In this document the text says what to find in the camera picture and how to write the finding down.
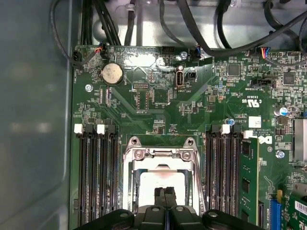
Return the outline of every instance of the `green circuit board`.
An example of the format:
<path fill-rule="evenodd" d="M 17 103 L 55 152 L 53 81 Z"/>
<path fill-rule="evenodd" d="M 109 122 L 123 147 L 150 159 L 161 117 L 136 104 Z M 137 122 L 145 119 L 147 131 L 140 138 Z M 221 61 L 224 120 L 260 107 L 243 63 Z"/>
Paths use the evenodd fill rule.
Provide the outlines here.
<path fill-rule="evenodd" d="M 94 49 L 76 47 L 83 58 Z M 301 58 L 289 51 L 271 51 L 268 57 L 283 63 Z M 122 69 L 117 84 L 107 84 L 102 77 L 109 63 Z M 180 82 L 178 72 L 183 76 Z M 177 47 L 108 46 L 104 55 L 96 54 L 74 70 L 70 229 L 122 207 L 122 155 L 133 136 L 144 146 L 170 147 L 180 147 L 193 137 L 201 153 L 208 208 L 271 229 L 270 200 L 276 199 L 277 190 L 287 197 L 294 182 L 307 182 L 305 164 L 296 160 L 293 143 L 293 121 L 306 110 L 306 87 L 307 66 L 277 67 L 250 51 L 205 58 Z M 274 113 L 281 107 L 287 108 L 286 116 Z M 218 132 L 227 119 L 234 120 L 236 133 L 225 137 Z M 91 136 L 100 124 L 111 134 L 107 139 Z M 76 134 L 76 125 L 86 137 Z M 243 139 L 244 131 L 252 131 L 252 136 Z M 212 146 L 221 141 L 221 149 Z M 243 150 L 246 142 L 248 154 Z M 280 151 L 283 158 L 276 157 Z M 226 165 L 233 155 L 241 159 L 238 165 Z M 229 202 L 217 202 L 226 190 L 236 200 L 227 196 Z M 294 210 L 283 204 L 281 218 L 290 219 L 281 221 L 282 229 L 297 224 Z"/>

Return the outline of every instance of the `black memory slot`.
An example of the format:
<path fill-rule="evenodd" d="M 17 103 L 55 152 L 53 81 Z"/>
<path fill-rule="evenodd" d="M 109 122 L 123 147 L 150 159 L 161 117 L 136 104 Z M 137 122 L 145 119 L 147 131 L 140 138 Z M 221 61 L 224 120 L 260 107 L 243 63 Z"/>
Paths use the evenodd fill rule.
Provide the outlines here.
<path fill-rule="evenodd" d="M 79 215 L 78 226 L 85 224 L 85 169 L 86 169 L 86 145 L 87 138 L 80 137 L 79 151 Z"/>
<path fill-rule="evenodd" d="M 90 220 L 96 219 L 96 188 L 97 188 L 97 137 L 92 137 L 91 144 L 91 216 Z"/>
<path fill-rule="evenodd" d="M 115 140 L 114 135 L 110 135 L 111 142 L 111 179 L 110 179 L 110 211 L 114 211 L 117 209 L 117 165 L 118 165 L 118 151 L 117 151 L 117 142 Z"/>
<path fill-rule="evenodd" d="M 231 190 L 231 160 L 230 156 L 232 155 L 232 151 L 230 148 L 231 139 L 229 135 L 224 139 L 224 149 L 225 149 L 225 156 L 224 156 L 224 200 L 225 200 L 225 208 L 223 212 L 230 213 L 231 205 L 230 205 L 230 190 Z"/>
<path fill-rule="evenodd" d="M 206 138 L 206 160 L 205 160 L 205 184 L 206 184 L 206 194 L 205 197 L 207 197 L 208 205 L 207 209 L 212 209 L 211 204 L 211 197 L 212 197 L 212 183 L 211 183 L 211 170 L 213 166 L 212 161 L 212 153 L 213 153 L 213 139 L 209 135 L 209 137 Z"/>
<path fill-rule="evenodd" d="M 218 193 L 220 189 L 220 152 L 219 152 L 219 138 L 214 138 L 213 140 L 213 154 L 214 154 L 214 172 L 213 172 L 213 208 L 218 209 L 219 199 Z"/>
<path fill-rule="evenodd" d="M 107 210 L 107 135 L 100 137 L 100 216 Z"/>

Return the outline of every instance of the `memory chip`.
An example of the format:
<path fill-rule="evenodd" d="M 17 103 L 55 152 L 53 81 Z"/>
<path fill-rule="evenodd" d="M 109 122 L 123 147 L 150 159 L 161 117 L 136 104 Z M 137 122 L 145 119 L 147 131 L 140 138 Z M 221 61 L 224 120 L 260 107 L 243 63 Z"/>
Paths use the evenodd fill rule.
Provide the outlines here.
<path fill-rule="evenodd" d="M 239 76 L 240 75 L 240 65 L 229 65 L 228 66 L 228 75 L 229 76 Z"/>
<path fill-rule="evenodd" d="M 249 215 L 245 211 L 242 211 L 241 212 L 241 219 L 248 222 Z"/>
<path fill-rule="evenodd" d="M 295 73 L 286 72 L 283 73 L 283 84 L 284 85 L 294 85 Z"/>
<path fill-rule="evenodd" d="M 250 143 L 249 142 L 242 142 L 242 153 L 246 156 L 250 156 Z"/>
<path fill-rule="evenodd" d="M 249 181 L 246 179 L 242 179 L 242 189 L 244 192 L 249 193 Z"/>

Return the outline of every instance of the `capacitor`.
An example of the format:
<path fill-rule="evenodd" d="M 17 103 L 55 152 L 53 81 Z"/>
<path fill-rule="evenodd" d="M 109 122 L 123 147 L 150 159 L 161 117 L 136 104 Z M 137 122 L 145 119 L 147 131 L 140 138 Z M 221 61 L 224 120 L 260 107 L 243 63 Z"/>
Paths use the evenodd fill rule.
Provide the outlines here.
<path fill-rule="evenodd" d="M 288 109 L 285 107 L 278 107 L 274 110 L 276 116 L 286 116 L 288 114 Z"/>
<path fill-rule="evenodd" d="M 225 124 L 230 125 L 230 126 L 233 126 L 235 124 L 235 120 L 229 119 L 229 118 L 226 118 L 224 122 Z"/>
<path fill-rule="evenodd" d="M 101 71 L 101 75 L 108 85 L 117 85 L 123 80 L 123 70 L 116 63 L 106 64 Z"/>

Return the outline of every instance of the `black cable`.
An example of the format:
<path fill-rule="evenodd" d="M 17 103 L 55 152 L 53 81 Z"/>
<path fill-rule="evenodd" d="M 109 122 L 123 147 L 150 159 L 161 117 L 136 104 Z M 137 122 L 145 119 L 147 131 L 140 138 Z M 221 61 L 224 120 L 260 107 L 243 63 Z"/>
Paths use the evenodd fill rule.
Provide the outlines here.
<path fill-rule="evenodd" d="M 98 13 L 99 19 L 101 21 L 102 28 L 106 33 L 106 38 L 107 38 L 108 42 L 110 43 L 110 45 L 114 45 L 115 44 L 114 39 L 111 35 L 110 28 L 109 28 L 108 24 L 106 23 L 106 19 L 105 19 L 103 13 L 102 13 L 102 9 L 100 8 L 98 0 L 93 0 L 93 3 L 94 3 L 96 11 Z"/>
<path fill-rule="evenodd" d="M 82 17 L 81 17 L 81 33 L 80 33 L 80 43 L 81 45 L 86 44 L 86 29 L 85 29 L 85 21 L 86 21 L 86 7 L 87 0 L 83 0 L 82 2 Z"/>
<path fill-rule="evenodd" d="M 271 4 L 272 4 L 272 0 L 267 0 L 265 2 L 265 5 L 264 5 L 264 16 L 265 16 L 265 19 L 267 20 L 267 22 L 269 23 L 269 25 L 273 29 L 278 30 L 281 27 L 283 27 L 283 24 L 281 24 L 274 17 L 274 15 L 272 13 L 272 10 L 271 10 Z M 294 41 L 297 50 L 300 48 L 299 38 L 298 38 L 297 34 L 294 31 L 288 29 L 288 30 L 284 31 L 283 34 L 287 35 L 289 38 L 291 38 L 291 40 Z"/>
<path fill-rule="evenodd" d="M 57 46 L 59 47 L 59 49 L 61 50 L 62 54 L 64 55 L 64 57 L 72 64 L 77 65 L 77 66 L 82 66 L 86 63 L 88 63 L 95 55 L 95 52 L 89 54 L 89 56 L 84 60 L 84 61 L 75 61 L 73 60 L 71 57 L 69 57 L 69 55 L 67 54 L 66 50 L 64 49 L 60 39 L 59 39 L 59 34 L 56 28 L 56 23 L 54 20 L 54 13 L 55 13 L 55 9 L 57 7 L 57 4 L 60 2 L 61 0 L 54 0 L 51 4 L 50 7 L 50 23 L 51 23 L 51 28 L 52 28 L 52 33 L 54 36 L 54 39 L 57 43 Z"/>
<path fill-rule="evenodd" d="M 114 39 L 115 45 L 121 46 L 120 39 L 119 39 L 117 30 L 116 30 L 116 27 L 114 25 L 114 22 L 112 20 L 112 17 L 110 15 L 109 11 L 107 10 L 107 7 L 105 5 L 104 0 L 98 0 L 98 4 L 100 5 L 100 7 L 102 9 L 102 12 L 103 12 L 103 15 L 105 16 L 106 23 L 109 25 L 110 31 L 111 31 L 111 33 L 113 35 L 113 39 Z"/>
<path fill-rule="evenodd" d="M 164 20 L 164 12 L 165 12 L 165 5 L 164 5 L 164 0 L 159 0 L 160 1 L 160 24 L 164 30 L 164 32 L 166 33 L 166 35 L 172 39 L 173 41 L 177 42 L 179 45 L 183 46 L 183 47 L 187 47 L 183 41 L 179 40 L 178 38 L 176 38 L 176 36 L 169 30 L 169 28 L 167 27 L 165 20 Z"/>
<path fill-rule="evenodd" d="M 130 4 L 135 4 L 135 0 L 131 0 Z M 125 46 L 130 46 L 131 45 L 131 40 L 132 40 L 132 34 L 133 34 L 133 28 L 134 28 L 134 18 L 135 18 L 135 12 L 134 11 L 129 11 L 128 12 L 128 23 L 127 23 L 127 32 L 125 36 Z"/>
<path fill-rule="evenodd" d="M 86 31 L 86 44 L 92 45 L 92 24 L 93 24 L 93 8 L 92 8 L 92 0 L 87 0 L 87 12 L 86 12 L 86 20 L 85 20 L 85 31 Z"/>
<path fill-rule="evenodd" d="M 305 49 L 303 48 L 303 32 L 306 28 L 306 25 L 307 25 L 307 18 L 303 20 L 303 23 L 301 25 L 301 28 L 299 29 L 299 34 L 298 34 L 299 49 L 301 50 L 302 54 L 306 53 Z"/>
<path fill-rule="evenodd" d="M 221 0 L 219 2 L 219 5 L 216 8 L 216 14 L 217 14 L 217 33 L 219 35 L 219 38 L 223 44 L 223 46 L 226 49 L 231 49 L 230 44 L 227 42 L 227 39 L 225 37 L 224 31 L 223 31 L 223 16 L 224 13 L 228 10 L 228 7 L 231 3 L 231 0 Z"/>
<path fill-rule="evenodd" d="M 296 18 L 294 18 L 293 20 L 291 20 L 290 22 L 288 22 L 286 25 L 284 25 L 280 29 L 276 30 L 275 32 L 273 32 L 273 33 L 271 33 L 271 34 L 269 34 L 269 35 L 267 35 L 267 36 L 265 36 L 265 37 L 263 37 L 263 38 L 261 38 L 257 41 L 254 41 L 250 44 L 240 46 L 240 47 L 237 47 L 237 48 L 233 48 L 233 49 L 212 50 L 212 49 L 210 49 L 210 47 L 207 45 L 207 43 L 203 39 L 203 37 L 202 37 L 202 35 L 201 35 L 201 33 L 200 33 L 196 23 L 195 23 L 195 20 L 192 16 L 192 13 L 189 9 L 187 1 L 186 0 L 177 0 L 177 2 L 178 2 L 179 9 L 181 11 L 183 20 L 185 21 L 190 33 L 192 34 L 192 36 L 194 37 L 196 42 L 202 47 L 204 52 L 206 52 L 208 55 L 215 56 L 215 57 L 218 57 L 218 58 L 236 55 L 236 54 L 241 53 L 245 50 L 253 49 L 254 47 L 265 44 L 265 43 L 273 40 L 274 38 L 276 38 L 280 34 L 282 34 L 285 30 L 288 30 L 290 27 L 292 27 L 293 25 L 295 25 L 299 21 L 301 21 L 301 20 L 303 20 L 307 17 L 307 11 L 305 11 L 304 13 L 300 14 L 299 16 L 297 16 Z"/>

